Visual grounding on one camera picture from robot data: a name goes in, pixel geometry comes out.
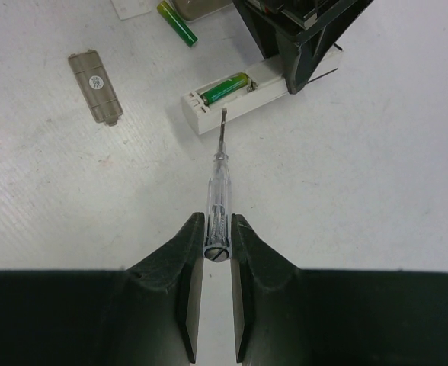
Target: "white card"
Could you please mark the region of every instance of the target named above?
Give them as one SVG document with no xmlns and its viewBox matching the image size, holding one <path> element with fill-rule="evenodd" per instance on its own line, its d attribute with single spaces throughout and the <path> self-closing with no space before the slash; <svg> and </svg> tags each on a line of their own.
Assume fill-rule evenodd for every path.
<svg viewBox="0 0 448 366">
<path fill-rule="evenodd" d="M 112 3 L 121 21 L 149 13 L 152 10 L 149 0 L 112 0 Z"/>
</svg>

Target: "white tabletop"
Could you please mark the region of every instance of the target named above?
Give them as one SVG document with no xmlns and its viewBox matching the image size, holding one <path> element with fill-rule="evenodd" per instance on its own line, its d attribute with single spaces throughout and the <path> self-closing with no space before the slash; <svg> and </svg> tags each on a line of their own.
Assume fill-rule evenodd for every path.
<svg viewBox="0 0 448 366">
<path fill-rule="evenodd" d="M 0 268 L 127 268 L 205 210 L 218 139 L 180 95 L 261 55 L 229 7 L 120 21 L 110 0 L 0 0 Z M 233 212 L 307 268 L 448 271 L 448 2 L 377 0 L 341 68 L 229 123 Z M 97 50 L 124 115 L 96 124 L 67 57 Z M 229 263 L 206 263 L 199 365 L 234 359 Z"/>
</svg>

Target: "round sticker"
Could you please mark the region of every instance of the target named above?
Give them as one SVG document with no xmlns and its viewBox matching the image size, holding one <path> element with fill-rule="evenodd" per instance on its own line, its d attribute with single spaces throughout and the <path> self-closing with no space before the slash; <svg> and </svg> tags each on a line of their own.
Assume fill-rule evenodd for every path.
<svg viewBox="0 0 448 366">
<path fill-rule="evenodd" d="M 100 76 L 94 75 L 88 80 L 88 84 L 92 89 L 98 90 L 104 86 L 104 80 Z"/>
</svg>

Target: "green battery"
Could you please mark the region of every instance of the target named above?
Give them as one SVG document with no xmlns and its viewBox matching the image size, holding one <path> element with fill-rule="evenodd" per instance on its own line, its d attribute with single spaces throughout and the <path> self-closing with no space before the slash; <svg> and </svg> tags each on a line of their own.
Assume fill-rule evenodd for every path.
<svg viewBox="0 0 448 366">
<path fill-rule="evenodd" d="M 239 74 L 233 75 L 224 82 L 214 86 L 208 91 L 205 91 L 200 95 L 200 97 L 205 105 L 209 105 L 215 101 L 218 101 L 220 98 L 224 98 L 226 95 L 247 86 L 248 84 L 249 76 L 243 72 L 240 72 Z"/>
<path fill-rule="evenodd" d="M 173 10 L 173 8 L 164 0 L 156 7 L 158 13 L 165 19 L 168 24 L 178 33 L 184 42 L 192 47 L 197 42 L 197 37 L 184 23 L 183 19 Z"/>
</svg>

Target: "transparent screwdriver handle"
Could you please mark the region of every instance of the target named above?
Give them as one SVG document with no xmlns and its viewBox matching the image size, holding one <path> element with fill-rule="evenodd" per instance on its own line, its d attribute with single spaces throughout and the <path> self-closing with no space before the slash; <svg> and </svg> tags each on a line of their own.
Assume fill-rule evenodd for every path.
<svg viewBox="0 0 448 366">
<path fill-rule="evenodd" d="M 203 254 L 214 262 L 231 257 L 231 178 L 224 142 L 219 143 L 214 157 L 207 198 L 206 238 Z"/>
</svg>

